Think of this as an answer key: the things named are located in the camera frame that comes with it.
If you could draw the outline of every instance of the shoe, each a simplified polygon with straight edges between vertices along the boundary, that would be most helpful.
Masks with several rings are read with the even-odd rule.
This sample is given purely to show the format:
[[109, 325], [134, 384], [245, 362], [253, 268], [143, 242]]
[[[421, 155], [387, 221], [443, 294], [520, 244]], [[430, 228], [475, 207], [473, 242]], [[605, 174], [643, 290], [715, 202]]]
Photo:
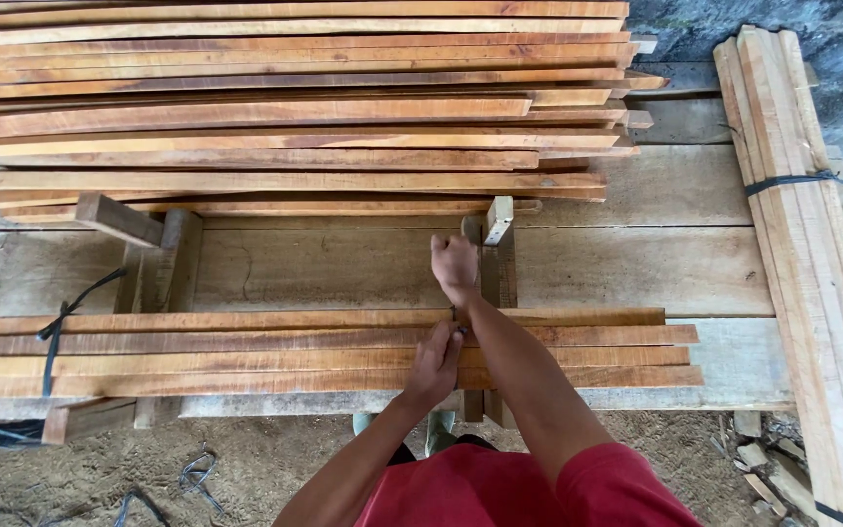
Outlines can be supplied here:
[[376, 419], [378, 413], [354, 413], [353, 414], [353, 435], [360, 435], [373, 419]]
[[457, 441], [457, 438], [451, 435], [451, 429], [454, 428], [454, 414], [454, 412], [439, 410], [428, 413], [428, 436], [424, 444], [426, 457], [430, 458]]

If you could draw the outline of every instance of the left hand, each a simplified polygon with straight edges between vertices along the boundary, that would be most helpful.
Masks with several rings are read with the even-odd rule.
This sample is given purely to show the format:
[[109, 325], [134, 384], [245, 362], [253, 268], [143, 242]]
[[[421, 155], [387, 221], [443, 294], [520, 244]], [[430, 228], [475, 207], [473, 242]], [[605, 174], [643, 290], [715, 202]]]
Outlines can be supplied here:
[[415, 362], [405, 382], [403, 396], [426, 413], [447, 399], [457, 384], [457, 359], [463, 334], [457, 323], [441, 321], [426, 341], [419, 342]]

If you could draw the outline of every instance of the sandy ground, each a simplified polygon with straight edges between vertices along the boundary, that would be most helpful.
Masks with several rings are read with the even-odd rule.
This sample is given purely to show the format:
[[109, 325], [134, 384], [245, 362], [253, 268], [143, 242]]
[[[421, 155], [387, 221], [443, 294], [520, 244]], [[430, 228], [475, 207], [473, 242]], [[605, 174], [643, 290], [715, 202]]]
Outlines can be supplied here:
[[[656, 474], [705, 524], [777, 525], [756, 515], [756, 499], [742, 473], [715, 449], [720, 439], [716, 412], [600, 413], [618, 441], [646, 455]], [[457, 433], [477, 433], [501, 450], [523, 451], [519, 433], [492, 423], [461, 425]], [[184, 419], [153, 430], [109, 432], [70, 446], [20, 452], [0, 450], [0, 508], [20, 511], [33, 525], [67, 515], [80, 516], [61, 527], [111, 525], [120, 498], [137, 486], [164, 511], [172, 525], [233, 526], [271, 523], [282, 506], [334, 452], [352, 438], [350, 417], [301, 416]], [[420, 457], [424, 423], [407, 438]], [[207, 483], [225, 509], [218, 516], [196, 492], [184, 494], [177, 479], [206, 442], [218, 461]], [[128, 526], [158, 525], [137, 503]], [[0, 526], [20, 526], [0, 516]]]

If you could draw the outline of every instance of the stack of wooden planks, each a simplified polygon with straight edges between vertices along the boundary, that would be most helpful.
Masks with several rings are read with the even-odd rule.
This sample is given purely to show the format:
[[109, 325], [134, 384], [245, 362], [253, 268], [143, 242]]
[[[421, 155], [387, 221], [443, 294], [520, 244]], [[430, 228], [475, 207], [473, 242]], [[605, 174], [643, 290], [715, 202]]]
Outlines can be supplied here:
[[0, 210], [202, 216], [601, 202], [629, 156], [626, 2], [0, 3]]
[[[715, 49], [743, 172], [752, 185], [829, 169], [798, 38], [745, 25]], [[834, 181], [749, 198], [820, 525], [843, 524], [843, 214]]]
[[[661, 308], [505, 309], [576, 387], [703, 385], [693, 325]], [[64, 321], [54, 397], [149, 397], [401, 389], [415, 346], [449, 309], [142, 313]], [[41, 395], [49, 317], [0, 319], [0, 398]], [[459, 389], [495, 388], [476, 337]]]

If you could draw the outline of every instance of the person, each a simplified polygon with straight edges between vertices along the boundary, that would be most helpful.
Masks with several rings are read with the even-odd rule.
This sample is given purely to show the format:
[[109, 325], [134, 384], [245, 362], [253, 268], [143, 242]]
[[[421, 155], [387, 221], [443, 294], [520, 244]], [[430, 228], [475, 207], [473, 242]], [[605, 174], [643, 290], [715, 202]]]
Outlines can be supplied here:
[[648, 462], [607, 433], [541, 342], [480, 296], [476, 246], [456, 235], [431, 242], [432, 271], [470, 321], [530, 454], [498, 452], [471, 435], [455, 440], [452, 413], [433, 413], [432, 455], [414, 461], [404, 438], [456, 387], [463, 334], [441, 322], [419, 344], [402, 393], [355, 421], [356, 438], [274, 525], [698, 525]]

